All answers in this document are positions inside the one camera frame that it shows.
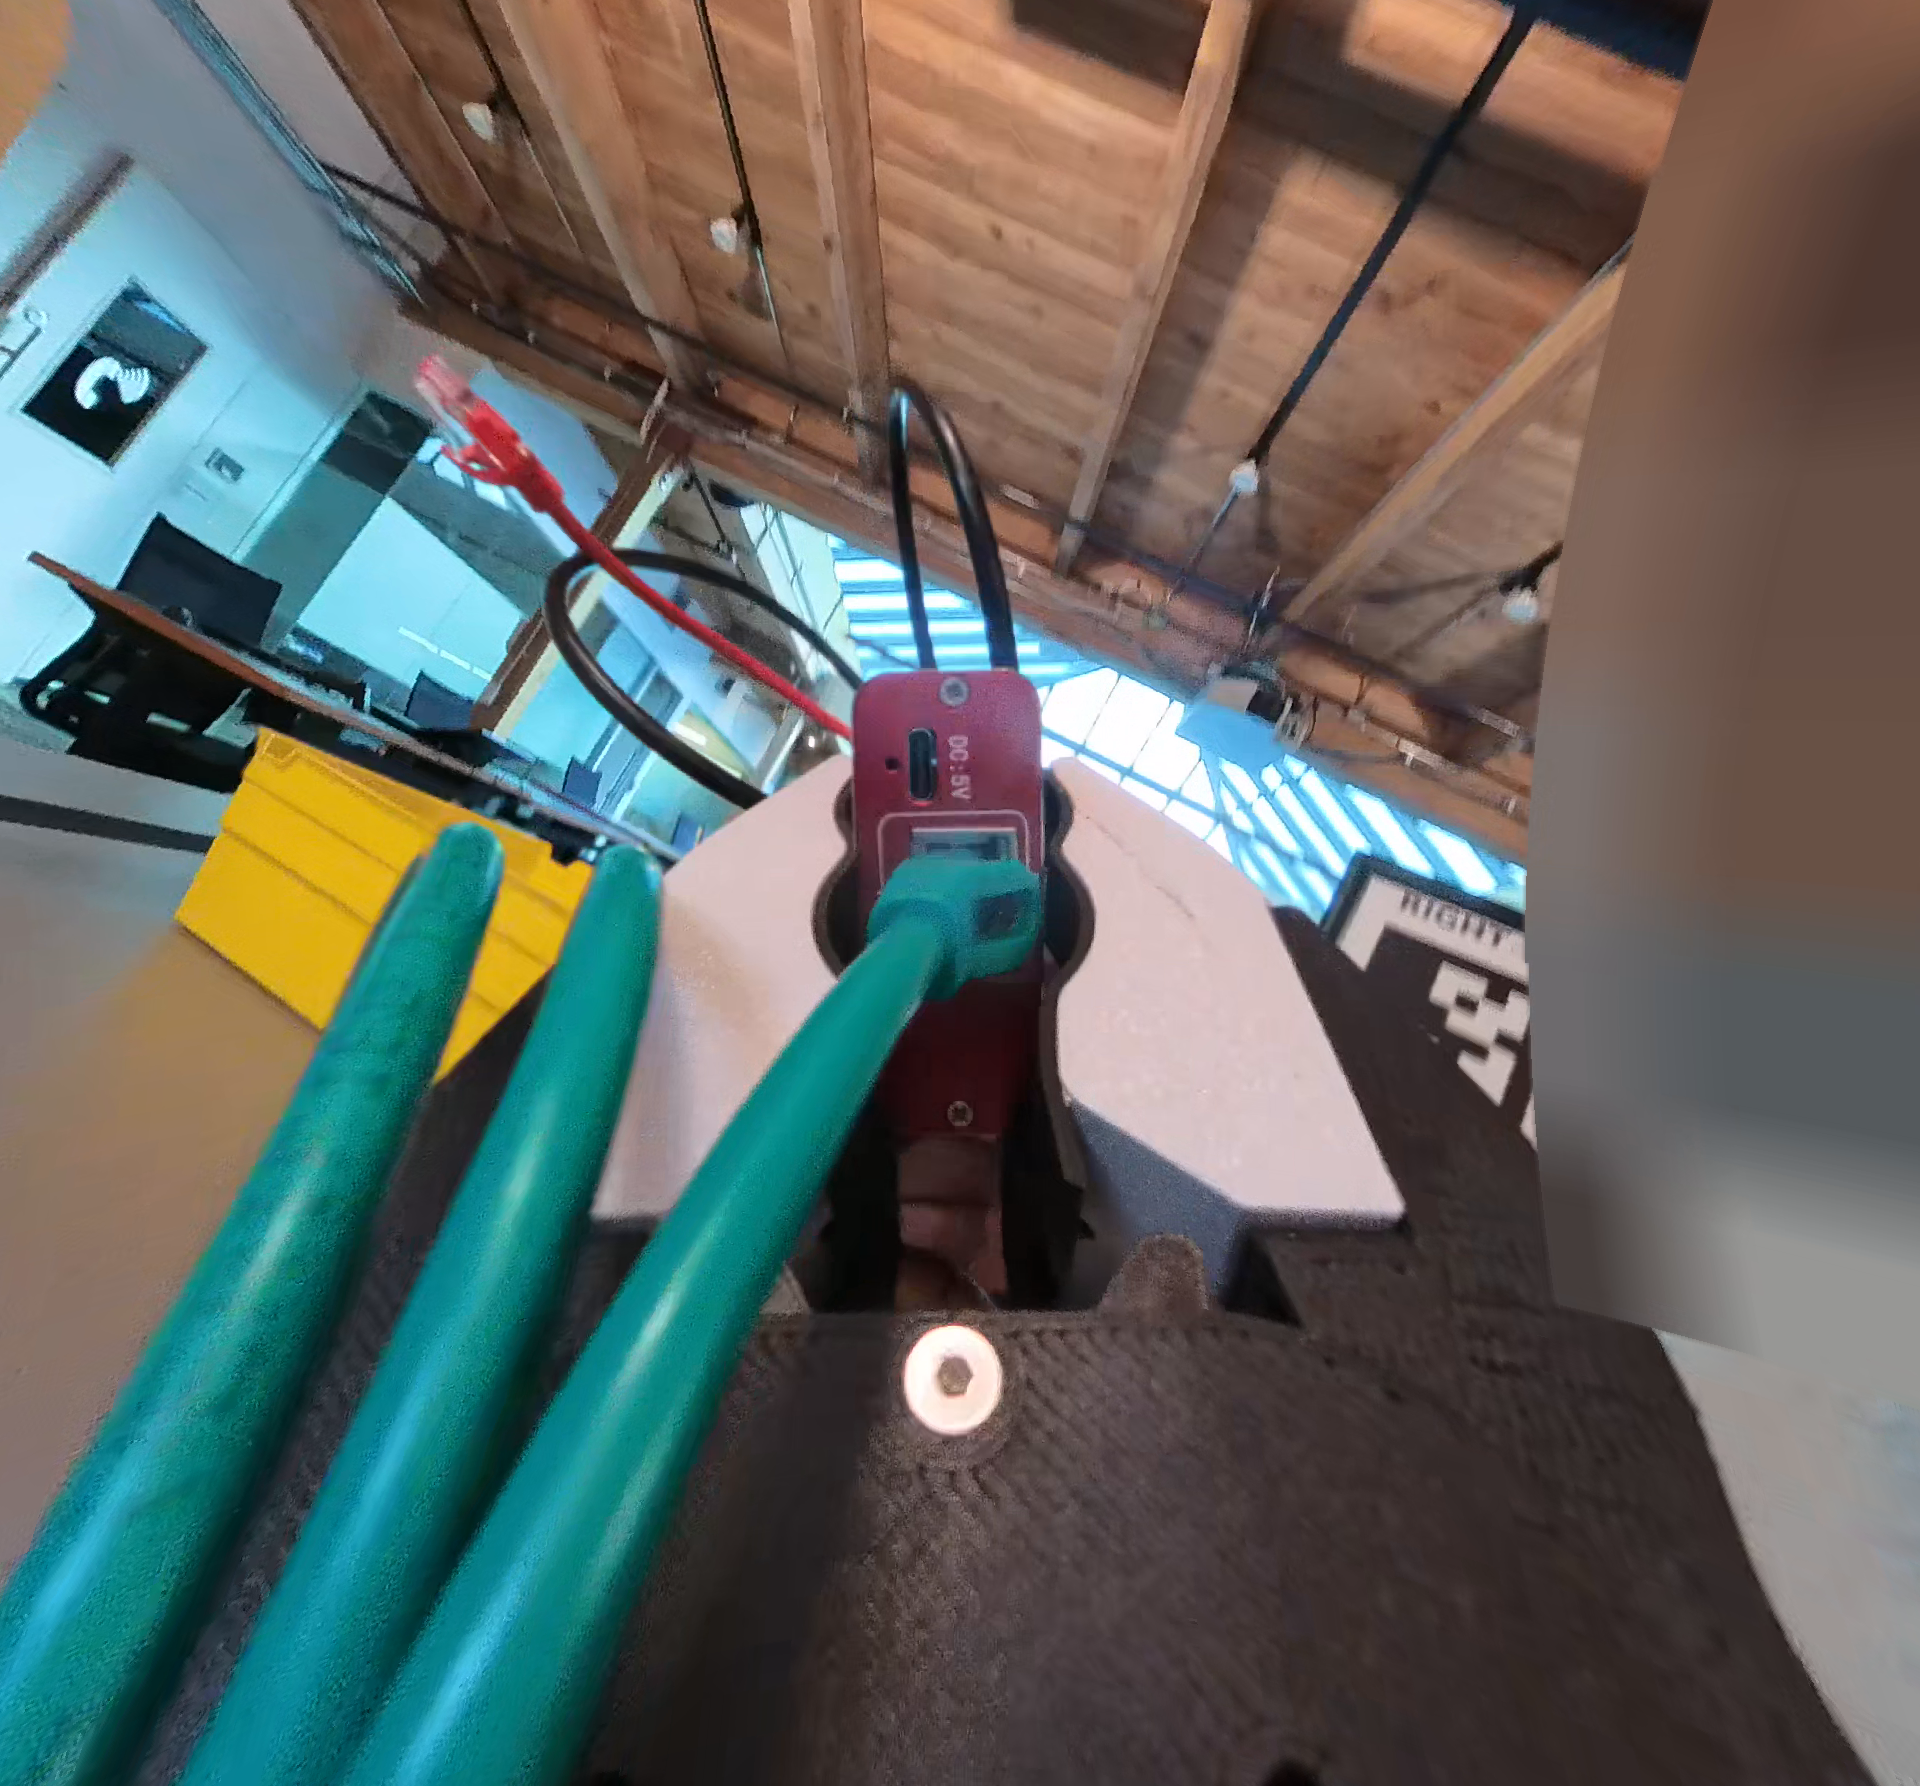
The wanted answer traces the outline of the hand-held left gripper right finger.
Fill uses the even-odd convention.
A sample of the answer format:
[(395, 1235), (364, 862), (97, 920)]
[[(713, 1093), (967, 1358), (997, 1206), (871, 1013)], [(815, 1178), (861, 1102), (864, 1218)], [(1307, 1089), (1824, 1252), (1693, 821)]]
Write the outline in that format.
[(1060, 1089), (1130, 1234), (1394, 1229), (1404, 1198), (1262, 895), (1099, 772), (1052, 769), (1092, 940), (1056, 1004)]

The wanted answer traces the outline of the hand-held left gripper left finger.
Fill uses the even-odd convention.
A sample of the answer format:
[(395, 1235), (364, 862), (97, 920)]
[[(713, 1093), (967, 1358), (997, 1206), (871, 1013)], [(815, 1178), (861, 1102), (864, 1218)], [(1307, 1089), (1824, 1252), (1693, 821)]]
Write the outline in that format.
[(665, 1218), (829, 994), (815, 907), (848, 848), (835, 821), (848, 776), (851, 759), (805, 772), (668, 868), (656, 979), (593, 1221)]

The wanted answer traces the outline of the red network switch box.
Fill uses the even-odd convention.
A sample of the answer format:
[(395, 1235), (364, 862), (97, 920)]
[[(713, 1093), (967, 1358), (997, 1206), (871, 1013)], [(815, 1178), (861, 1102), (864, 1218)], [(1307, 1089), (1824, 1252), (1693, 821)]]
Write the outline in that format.
[[(915, 858), (1023, 862), (1043, 877), (1040, 693), (1020, 672), (897, 672), (851, 715), (854, 900), (864, 928)], [(991, 1143), (1017, 1119), (1040, 1042), (1043, 943), (1023, 964), (923, 1006), (881, 1082), (907, 1143)]]

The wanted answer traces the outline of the yellow plastic bin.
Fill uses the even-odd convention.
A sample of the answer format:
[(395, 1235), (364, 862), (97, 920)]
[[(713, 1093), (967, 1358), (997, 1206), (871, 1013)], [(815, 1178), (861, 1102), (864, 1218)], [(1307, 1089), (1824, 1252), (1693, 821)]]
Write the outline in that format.
[[(478, 821), (262, 732), (175, 920), (276, 1004), (325, 1030), (405, 873), (447, 827)], [(584, 861), (562, 862), (544, 841), (506, 824), (487, 832), (506, 851), (506, 875), (440, 1077), (543, 984), (592, 883)]]

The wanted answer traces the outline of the black framed tag sign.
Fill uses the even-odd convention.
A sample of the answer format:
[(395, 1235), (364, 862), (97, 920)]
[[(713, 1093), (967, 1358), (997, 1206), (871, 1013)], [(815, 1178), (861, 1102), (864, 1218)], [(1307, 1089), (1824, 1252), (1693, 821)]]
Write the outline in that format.
[(1527, 1143), (1539, 1141), (1522, 908), (1357, 855), (1321, 928)]

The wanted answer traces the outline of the white ceiling mounted unit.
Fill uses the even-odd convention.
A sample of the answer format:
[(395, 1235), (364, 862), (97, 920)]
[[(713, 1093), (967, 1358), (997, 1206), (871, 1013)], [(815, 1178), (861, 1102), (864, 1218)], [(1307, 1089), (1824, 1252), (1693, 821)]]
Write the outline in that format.
[(1248, 775), (1279, 772), (1311, 744), (1317, 699), (1272, 662), (1232, 662), (1186, 703), (1175, 738)]

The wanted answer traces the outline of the black office chair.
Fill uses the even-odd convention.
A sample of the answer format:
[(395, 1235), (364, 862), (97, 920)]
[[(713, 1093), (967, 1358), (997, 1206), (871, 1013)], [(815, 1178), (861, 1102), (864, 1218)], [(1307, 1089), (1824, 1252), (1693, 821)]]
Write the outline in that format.
[(223, 557), (159, 513), (136, 543), (117, 590), (221, 645), (258, 647), (268, 640), (281, 583)]

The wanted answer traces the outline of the wooden top office table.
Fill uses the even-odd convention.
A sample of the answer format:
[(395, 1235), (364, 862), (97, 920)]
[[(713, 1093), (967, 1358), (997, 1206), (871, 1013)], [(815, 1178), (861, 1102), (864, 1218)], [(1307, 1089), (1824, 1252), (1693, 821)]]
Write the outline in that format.
[(219, 723), (306, 744), (372, 744), (361, 679), (335, 682), (306, 662), (221, 632), (205, 619), (213, 596), (153, 603), (36, 557), (90, 610), (84, 635), (20, 689), (20, 711), (66, 739), (71, 758), (229, 794), (253, 762), (253, 744), (219, 738)]

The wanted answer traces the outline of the dark door window with logo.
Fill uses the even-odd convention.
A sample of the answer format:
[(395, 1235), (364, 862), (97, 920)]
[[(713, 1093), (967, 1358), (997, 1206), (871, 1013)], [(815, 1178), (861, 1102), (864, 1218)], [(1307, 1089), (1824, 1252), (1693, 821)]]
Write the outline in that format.
[(206, 341), (130, 279), (20, 401), (20, 417), (109, 470), (205, 356)]

